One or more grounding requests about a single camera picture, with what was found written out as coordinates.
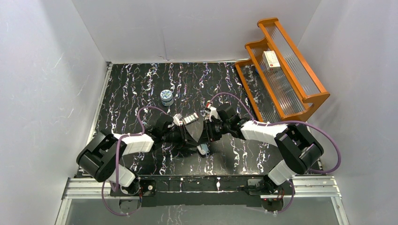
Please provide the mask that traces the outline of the white red box on shelf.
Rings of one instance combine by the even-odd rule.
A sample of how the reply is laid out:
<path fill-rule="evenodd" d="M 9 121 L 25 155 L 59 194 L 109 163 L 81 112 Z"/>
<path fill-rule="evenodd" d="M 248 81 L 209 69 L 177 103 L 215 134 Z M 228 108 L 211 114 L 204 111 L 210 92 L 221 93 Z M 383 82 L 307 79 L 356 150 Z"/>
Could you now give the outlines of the white red box on shelf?
<path fill-rule="evenodd" d="M 267 71 L 278 71 L 281 69 L 279 60 L 275 51 L 264 51 L 263 61 Z"/>

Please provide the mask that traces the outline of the grey staple tray insert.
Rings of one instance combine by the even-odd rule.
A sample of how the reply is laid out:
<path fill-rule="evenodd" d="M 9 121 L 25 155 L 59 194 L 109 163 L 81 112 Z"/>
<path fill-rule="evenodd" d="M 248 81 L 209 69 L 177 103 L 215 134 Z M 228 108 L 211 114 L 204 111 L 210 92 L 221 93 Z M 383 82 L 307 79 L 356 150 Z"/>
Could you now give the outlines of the grey staple tray insert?
<path fill-rule="evenodd" d="M 183 123 L 185 125 L 191 124 L 199 119 L 199 116 L 194 112 L 183 118 Z"/>

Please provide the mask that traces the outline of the orange wooden shelf rack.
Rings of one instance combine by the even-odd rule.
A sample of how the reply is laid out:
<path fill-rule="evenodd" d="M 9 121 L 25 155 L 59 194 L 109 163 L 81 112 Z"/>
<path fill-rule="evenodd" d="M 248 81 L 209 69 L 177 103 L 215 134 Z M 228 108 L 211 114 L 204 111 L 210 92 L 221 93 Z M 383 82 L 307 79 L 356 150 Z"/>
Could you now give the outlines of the orange wooden shelf rack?
<path fill-rule="evenodd" d="M 246 43 L 249 58 L 235 63 L 256 119 L 308 121 L 330 93 L 276 17 L 259 20 L 257 26 L 264 38 Z M 280 70 L 266 70 L 264 51 L 275 51 Z"/>

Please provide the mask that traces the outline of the blue white round tin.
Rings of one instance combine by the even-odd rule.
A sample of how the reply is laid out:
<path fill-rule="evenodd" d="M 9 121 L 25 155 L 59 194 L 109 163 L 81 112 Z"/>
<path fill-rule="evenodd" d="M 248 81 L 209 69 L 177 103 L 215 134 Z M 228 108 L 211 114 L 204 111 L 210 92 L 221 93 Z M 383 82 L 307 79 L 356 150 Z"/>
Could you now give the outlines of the blue white round tin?
<path fill-rule="evenodd" d="M 174 103 L 173 92 L 171 90 L 162 90 L 160 99 L 163 106 L 170 107 Z"/>

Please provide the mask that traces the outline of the light blue eraser block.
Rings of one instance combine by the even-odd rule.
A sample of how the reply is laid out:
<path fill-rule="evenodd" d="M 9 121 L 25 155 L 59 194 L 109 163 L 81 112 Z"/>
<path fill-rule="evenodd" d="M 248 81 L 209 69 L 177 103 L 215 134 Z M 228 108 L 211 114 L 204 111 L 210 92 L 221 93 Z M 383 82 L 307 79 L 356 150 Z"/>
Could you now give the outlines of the light blue eraser block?
<path fill-rule="evenodd" d="M 197 146 L 197 149 L 198 149 L 200 155 L 203 155 L 203 156 L 205 156 L 209 152 L 207 144 L 200 144 Z"/>

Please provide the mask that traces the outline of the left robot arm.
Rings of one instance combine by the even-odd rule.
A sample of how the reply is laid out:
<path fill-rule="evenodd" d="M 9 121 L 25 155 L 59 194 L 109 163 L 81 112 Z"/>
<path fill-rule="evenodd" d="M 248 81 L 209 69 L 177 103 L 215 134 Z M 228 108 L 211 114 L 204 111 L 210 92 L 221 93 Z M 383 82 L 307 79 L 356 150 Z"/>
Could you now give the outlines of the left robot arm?
<path fill-rule="evenodd" d="M 142 134 L 120 135 L 101 130 L 78 154 L 76 162 L 97 182 L 118 183 L 127 194 L 135 195 L 140 190 L 140 182 L 134 172 L 119 164 L 120 158 L 150 152 L 159 143 L 196 148 L 201 155 L 205 155 L 207 146 L 195 141 L 186 128 L 198 119 L 196 113 L 186 117 L 162 114 L 155 125 L 145 128 Z"/>

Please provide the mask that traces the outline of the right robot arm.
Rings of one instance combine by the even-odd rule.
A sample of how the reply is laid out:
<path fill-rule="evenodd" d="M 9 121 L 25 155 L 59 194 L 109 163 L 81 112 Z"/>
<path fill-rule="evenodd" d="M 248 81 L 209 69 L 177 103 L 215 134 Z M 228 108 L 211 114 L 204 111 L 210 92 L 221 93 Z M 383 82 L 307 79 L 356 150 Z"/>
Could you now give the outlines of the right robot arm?
<path fill-rule="evenodd" d="M 241 118 L 229 104 L 219 108 L 208 105 L 205 112 L 199 144 L 215 142 L 231 134 L 241 140 L 259 141 L 278 148 L 282 160 L 276 166 L 262 179 L 249 179 L 246 185 L 238 187 L 250 195 L 277 194 L 283 183 L 297 174 L 305 174 L 324 153 L 323 147 L 300 121 L 272 126 Z"/>

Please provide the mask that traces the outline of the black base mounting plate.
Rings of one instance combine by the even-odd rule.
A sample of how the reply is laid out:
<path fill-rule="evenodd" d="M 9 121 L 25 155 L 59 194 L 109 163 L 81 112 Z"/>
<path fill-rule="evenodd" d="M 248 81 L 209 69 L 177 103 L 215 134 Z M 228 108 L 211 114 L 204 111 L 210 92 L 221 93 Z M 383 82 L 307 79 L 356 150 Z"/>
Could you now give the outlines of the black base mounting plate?
<path fill-rule="evenodd" d="M 141 200 L 143 207 L 171 205 L 243 205 L 281 209 L 288 203 L 293 190 L 289 182 L 283 183 L 274 193 L 250 195 L 238 187 L 249 179 L 262 179 L 262 175 L 231 176 L 141 176 L 130 188 L 110 191 L 112 197 Z"/>

